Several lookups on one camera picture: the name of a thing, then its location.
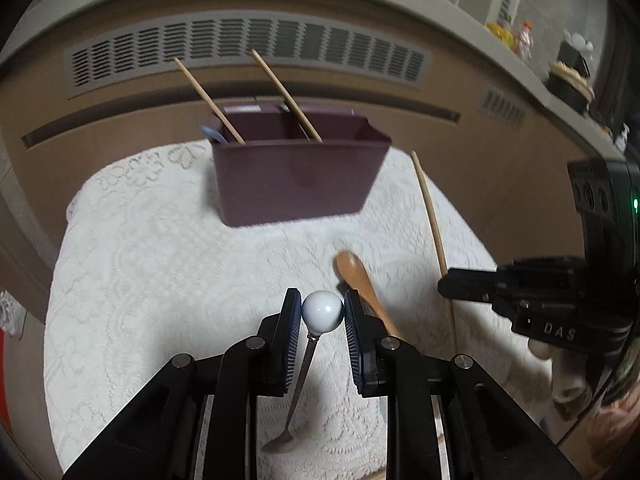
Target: chopstick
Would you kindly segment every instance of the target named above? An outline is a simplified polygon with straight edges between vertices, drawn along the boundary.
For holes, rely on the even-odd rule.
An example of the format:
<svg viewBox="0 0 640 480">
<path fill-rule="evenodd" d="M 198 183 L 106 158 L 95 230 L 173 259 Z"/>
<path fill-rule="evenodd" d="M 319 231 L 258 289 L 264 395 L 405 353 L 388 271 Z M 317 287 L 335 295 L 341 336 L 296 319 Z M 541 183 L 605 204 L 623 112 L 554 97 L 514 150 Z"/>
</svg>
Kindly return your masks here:
<svg viewBox="0 0 640 480">
<path fill-rule="evenodd" d="M 447 273 L 447 261 L 444 257 L 444 248 L 442 247 L 442 238 L 440 237 L 438 219 L 436 218 L 436 212 L 433 209 L 433 202 L 431 201 L 431 195 L 429 194 L 427 181 L 424 178 L 424 171 L 422 170 L 422 166 L 420 165 L 420 159 L 418 158 L 417 153 L 411 152 L 411 159 L 414 162 L 415 174 L 418 177 L 424 205 L 427 208 L 427 216 L 429 217 L 429 224 L 431 225 L 431 234 L 433 234 L 433 243 L 436 246 L 436 254 L 438 256 L 438 264 L 440 266 L 440 277 L 443 277 Z M 458 336 L 456 335 L 456 318 L 453 312 L 453 302 L 449 298 L 445 298 L 444 301 L 447 305 L 447 314 L 449 317 L 449 332 L 451 334 L 451 339 L 453 342 L 453 351 L 454 355 L 457 355 Z"/>
<path fill-rule="evenodd" d="M 231 132 L 231 135 L 233 135 L 240 144 L 244 144 L 244 139 L 225 117 L 225 115 L 222 113 L 222 110 L 220 110 L 220 108 L 216 106 L 215 102 L 212 101 L 211 97 L 209 97 L 209 95 L 205 92 L 204 88 L 200 86 L 200 83 L 196 81 L 196 78 L 191 75 L 191 72 L 189 72 L 187 67 L 185 67 L 177 57 L 174 57 L 174 61 L 176 65 L 180 67 L 180 70 L 184 72 L 184 75 L 187 76 L 187 79 L 191 83 L 191 86 L 195 88 L 196 92 L 200 94 L 200 97 L 202 97 L 204 101 L 209 105 L 209 107 L 213 110 L 213 113 L 215 113 L 217 117 L 222 121 L 222 123 L 226 126 L 226 129 Z"/>
<path fill-rule="evenodd" d="M 318 142 L 322 142 L 322 139 L 320 135 L 318 135 L 318 132 L 316 132 L 316 129 L 313 127 L 311 122 L 309 122 L 309 119 L 306 118 L 306 115 L 300 109 L 298 104 L 293 100 L 293 97 L 291 97 L 291 94 L 287 92 L 287 89 L 284 88 L 284 85 L 280 82 L 280 80 L 276 77 L 276 75 L 271 71 L 271 68 L 269 68 L 269 65 L 267 65 L 264 62 L 260 54 L 258 54 L 254 49 L 251 49 L 251 55 L 254 57 L 255 62 L 258 65 L 260 65 L 262 70 L 264 70 L 264 73 L 269 77 L 269 79 L 271 79 L 271 82 L 277 86 L 278 90 L 280 91 L 280 95 L 282 95 L 289 109 L 298 118 L 298 121 L 300 122 L 301 126 L 315 140 L 317 140 Z"/>
</svg>

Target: storage box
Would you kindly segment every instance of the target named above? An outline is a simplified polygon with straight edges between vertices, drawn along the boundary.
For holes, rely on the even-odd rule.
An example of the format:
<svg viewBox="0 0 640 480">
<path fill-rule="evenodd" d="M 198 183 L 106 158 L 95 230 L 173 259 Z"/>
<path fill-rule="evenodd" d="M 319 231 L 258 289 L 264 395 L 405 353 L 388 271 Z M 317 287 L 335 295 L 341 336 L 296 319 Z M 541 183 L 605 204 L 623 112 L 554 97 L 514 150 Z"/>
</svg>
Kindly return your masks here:
<svg viewBox="0 0 640 480">
<path fill-rule="evenodd" d="M 357 213 L 391 139 L 350 108 L 302 107 L 323 142 L 308 140 L 283 105 L 226 106 L 245 145 L 214 118 L 220 216 L 230 227 Z"/>
</svg>

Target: spoon with white ball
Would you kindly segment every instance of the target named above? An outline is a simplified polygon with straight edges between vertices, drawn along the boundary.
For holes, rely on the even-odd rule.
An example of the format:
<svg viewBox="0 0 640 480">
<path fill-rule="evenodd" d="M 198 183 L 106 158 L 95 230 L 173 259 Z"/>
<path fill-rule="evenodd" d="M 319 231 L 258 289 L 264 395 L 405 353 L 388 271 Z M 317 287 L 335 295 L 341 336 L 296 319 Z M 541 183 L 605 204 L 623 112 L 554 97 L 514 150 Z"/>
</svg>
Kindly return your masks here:
<svg viewBox="0 0 640 480">
<path fill-rule="evenodd" d="M 342 300 L 328 290 L 316 290 L 309 294 L 302 302 L 302 319 L 308 329 L 305 355 L 302 358 L 302 366 L 298 375 L 296 389 L 293 391 L 293 398 L 287 413 L 287 420 L 284 429 L 273 440 L 262 446 L 266 453 L 286 453 L 293 448 L 295 437 L 289 431 L 289 425 L 296 411 L 296 405 L 300 398 L 300 392 L 305 384 L 306 374 L 309 371 L 311 359 L 314 356 L 316 345 L 322 334 L 332 332 L 342 322 Z"/>
</svg>

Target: wooden spoon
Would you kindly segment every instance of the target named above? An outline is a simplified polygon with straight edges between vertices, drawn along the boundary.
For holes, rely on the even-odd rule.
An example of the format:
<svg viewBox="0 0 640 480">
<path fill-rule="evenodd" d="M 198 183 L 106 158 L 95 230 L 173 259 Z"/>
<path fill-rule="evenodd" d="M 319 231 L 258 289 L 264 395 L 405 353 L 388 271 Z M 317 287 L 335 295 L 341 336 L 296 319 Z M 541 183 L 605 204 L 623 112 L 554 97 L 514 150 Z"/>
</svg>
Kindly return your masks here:
<svg viewBox="0 0 640 480">
<path fill-rule="evenodd" d="M 378 301 L 376 292 L 373 290 L 373 285 L 371 285 L 371 280 L 367 274 L 367 269 L 365 269 L 359 257 L 351 253 L 351 251 L 340 251 L 334 256 L 334 265 L 340 277 L 347 282 L 351 288 L 355 288 L 361 297 L 370 304 L 376 316 L 385 324 L 386 331 L 389 335 L 406 341 L 406 338 L 401 335 L 384 307 Z"/>
</svg>

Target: white tablecloth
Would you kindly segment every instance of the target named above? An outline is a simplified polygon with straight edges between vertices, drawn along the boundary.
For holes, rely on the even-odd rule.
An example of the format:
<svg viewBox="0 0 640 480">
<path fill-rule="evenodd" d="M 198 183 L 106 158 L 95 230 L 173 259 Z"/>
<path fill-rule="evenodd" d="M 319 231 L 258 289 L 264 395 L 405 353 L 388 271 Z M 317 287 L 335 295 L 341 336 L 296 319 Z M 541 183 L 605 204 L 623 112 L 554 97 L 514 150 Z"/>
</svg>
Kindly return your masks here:
<svg viewBox="0 0 640 480">
<path fill-rule="evenodd" d="M 450 347 L 433 238 L 411 160 L 391 149 L 353 216 L 231 229 L 220 221 L 206 141 L 148 150 L 99 171 L 70 206 L 44 345 L 53 442 L 63 470 L 174 354 L 220 354 L 278 312 L 287 287 L 335 290 L 332 258 L 358 254 L 380 300 L 421 351 Z M 430 184 L 450 266 L 495 263 Z M 456 305 L 461 350 L 532 416 L 550 366 L 489 306 Z M 300 331 L 299 356 L 306 341 Z M 280 433 L 290 401 L 260 399 L 258 447 Z M 284 455 L 258 456 L 262 478 L 360 478 L 385 464 L 378 399 L 351 381 L 344 328 L 320 340 Z"/>
</svg>

